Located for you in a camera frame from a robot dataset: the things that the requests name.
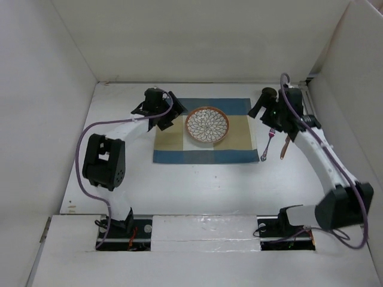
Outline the white brown cup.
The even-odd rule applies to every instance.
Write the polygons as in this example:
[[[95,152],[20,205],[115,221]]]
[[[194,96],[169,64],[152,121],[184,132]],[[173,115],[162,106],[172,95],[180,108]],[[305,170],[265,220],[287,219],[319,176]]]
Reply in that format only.
[[[272,105],[277,100],[277,91],[274,88],[271,87],[265,87],[262,89],[261,97],[262,105],[267,107],[269,105]]]

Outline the blue tan white placemat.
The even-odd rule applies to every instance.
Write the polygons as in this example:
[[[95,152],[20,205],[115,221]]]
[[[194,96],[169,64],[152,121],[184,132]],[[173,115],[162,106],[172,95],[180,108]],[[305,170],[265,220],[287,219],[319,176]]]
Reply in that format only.
[[[160,164],[240,164],[260,161],[255,137],[255,121],[247,114],[249,98],[183,98],[187,112],[173,126],[156,130],[153,163]],[[227,136],[218,143],[203,144],[186,131],[186,119],[197,108],[211,106],[229,119]]]

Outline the brown wooden knife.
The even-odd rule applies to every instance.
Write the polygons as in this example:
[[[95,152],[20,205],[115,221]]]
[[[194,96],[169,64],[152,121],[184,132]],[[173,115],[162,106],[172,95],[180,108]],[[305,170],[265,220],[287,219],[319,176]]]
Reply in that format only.
[[[282,148],[282,150],[281,150],[281,153],[280,153],[280,159],[281,159],[281,160],[283,160],[284,157],[285,157],[285,154],[286,154],[286,152],[287,152],[287,148],[288,148],[288,146],[289,146],[289,143],[290,143],[290,137],[287,136],[286,139],[285,139],[285,144],[284,144],[284,146],[283,146],[283,148]]]

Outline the orange rimmed patterned bowl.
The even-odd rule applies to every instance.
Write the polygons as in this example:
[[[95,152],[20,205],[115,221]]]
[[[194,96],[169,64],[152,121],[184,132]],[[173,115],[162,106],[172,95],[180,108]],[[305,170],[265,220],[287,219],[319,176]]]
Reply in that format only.
[[[185,127],[189,136],[197,142],[214,144],[226,137],[230,123],[227,115],[220,109],[203,106],[189,113]]]

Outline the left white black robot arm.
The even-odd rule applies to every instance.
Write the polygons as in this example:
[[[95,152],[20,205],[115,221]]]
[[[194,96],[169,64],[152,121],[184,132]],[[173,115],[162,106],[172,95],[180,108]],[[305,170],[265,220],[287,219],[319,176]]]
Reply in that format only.
[[[89,125],[80,139],[87,139],[84,160],[80,161],[80,147],[76,147],[75,172],[80,181],[86,179],[90,185],[100,188],[98,195],[87,191],[91,199],[107,206],[107,216],[96,225],[106,233],[116,232],[127,237],[133,231],[133,210],[123,195],[115,189],[126,174],[126,148],[140,136],[158,127],[161,131],[173,125],[186,108],[172,91],[157,87],[146,89],[144,101],[122,120],[100,121]]]

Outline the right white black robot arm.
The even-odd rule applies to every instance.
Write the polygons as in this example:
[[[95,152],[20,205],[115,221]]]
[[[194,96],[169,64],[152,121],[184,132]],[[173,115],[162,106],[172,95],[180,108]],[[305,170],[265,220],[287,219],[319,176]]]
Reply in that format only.
[[[288,85],[279,90],[266,87],[248,116],[256,118],[261,109],[265,110],[260,118],[262,123],[285,133],[303,152],[324,191],[324,197],[311,207],[313,214],[306,221],[306,206],[282,208],[276,221],[278,231],[289,236],[298,226],[332,231],[362,225],[367,233],[367,215],[374,190],[371,184],[360,182],[341,163],[315,115],[304,112],[301,90]]]

